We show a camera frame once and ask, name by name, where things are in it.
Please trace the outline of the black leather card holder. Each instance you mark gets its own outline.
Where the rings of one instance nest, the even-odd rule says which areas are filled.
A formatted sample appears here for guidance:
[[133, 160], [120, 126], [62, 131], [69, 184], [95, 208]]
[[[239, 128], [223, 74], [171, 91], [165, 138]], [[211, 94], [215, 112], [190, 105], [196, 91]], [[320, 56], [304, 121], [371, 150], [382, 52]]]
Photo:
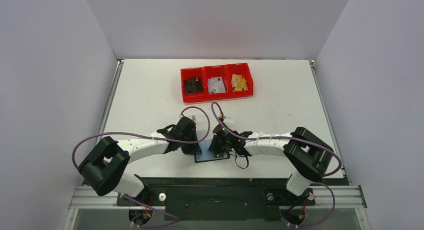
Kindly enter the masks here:
[[209, 147], [212, 144], [211, 139], [207, 139], [204, 141], [201, 141], [199, 143], [199, 147], [201, 150], [201, 153], [197, 153], [194, 155], [194, 162], [195, 163], [203, 163], [203, 162], [210, 162], [210, 161], [217, 161], [217, 160], [225, 160], [229, 159], [230, 155], [228, 153], [224, 153], [220, 156], [215, 156], [210, 150]]

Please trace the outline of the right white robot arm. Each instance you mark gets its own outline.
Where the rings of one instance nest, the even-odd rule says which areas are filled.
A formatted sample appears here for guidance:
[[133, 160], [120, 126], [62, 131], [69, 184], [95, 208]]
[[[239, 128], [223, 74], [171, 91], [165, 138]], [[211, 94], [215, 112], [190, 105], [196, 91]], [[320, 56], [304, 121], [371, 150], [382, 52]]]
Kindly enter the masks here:
[[217, 125], [209, 151], [214, 156], [233, 152], [237, 156], [257, 155], [281, 156], [295, 168], [282, 197], [288, 203], [295, 203], [312, 183], [322, 182], [332, 158], [333, 149], [304, 127], [297, 127], [286, 134], [263, 134], [251, 131], [238, 133], [225, 124]]

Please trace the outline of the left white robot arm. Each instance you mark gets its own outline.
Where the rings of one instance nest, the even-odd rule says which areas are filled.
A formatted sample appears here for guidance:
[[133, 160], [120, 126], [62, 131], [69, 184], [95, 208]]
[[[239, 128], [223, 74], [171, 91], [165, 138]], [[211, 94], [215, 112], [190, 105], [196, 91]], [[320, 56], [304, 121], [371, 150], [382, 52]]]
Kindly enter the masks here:
[[134, 174], [126, 172], [128, 164], [153, 155], [181, 149], [186, 155], [201, 151], [196, 123], [183, 116], [177, 124], [169, 125], [148, 135], [127, 140], [102, 138], [76, 169], [97, 195], [110, 192], [126, 194], [137, 205], [148, 201], [146, 185]]

